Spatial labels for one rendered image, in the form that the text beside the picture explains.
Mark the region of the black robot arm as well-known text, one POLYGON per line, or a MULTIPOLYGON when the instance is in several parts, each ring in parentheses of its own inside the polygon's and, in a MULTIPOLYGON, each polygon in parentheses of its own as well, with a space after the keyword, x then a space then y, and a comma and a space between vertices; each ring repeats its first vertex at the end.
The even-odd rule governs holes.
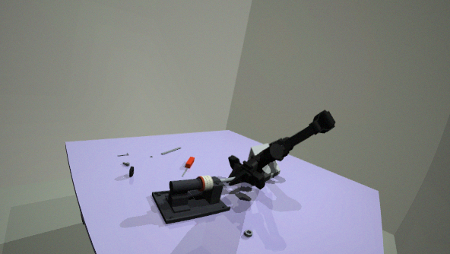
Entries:
POLYGON ((275 160, 282 161, 295 145, 303 142, 312 135, 326 133, 327 131, 332 130, 335 127, 335 123, 331 113, 323 110, 314 117, 313 122, 311 122, 307 128, 291 137, 279 138, 278 140, 271 142, 268 148, 256 155, 263 160, 265 166, 275 160))

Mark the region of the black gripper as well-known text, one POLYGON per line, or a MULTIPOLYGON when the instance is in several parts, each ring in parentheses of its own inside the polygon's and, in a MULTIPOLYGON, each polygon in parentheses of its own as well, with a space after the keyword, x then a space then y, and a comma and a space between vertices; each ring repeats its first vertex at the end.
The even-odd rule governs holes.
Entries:
POLYGON ((258 155, 251 155, 251 159, 248 161, 244 160, 243 165, 240 163, 238 157, 232 155, 228 159, 233 169, 228 178, 235 177, 231 182, 227 182, 230 186, 238 183, 251 184, 252 181, 256 181, 255 187, 258 189, 265 187, 265 176, 258 172, 262 171, 265 164, 258 155))

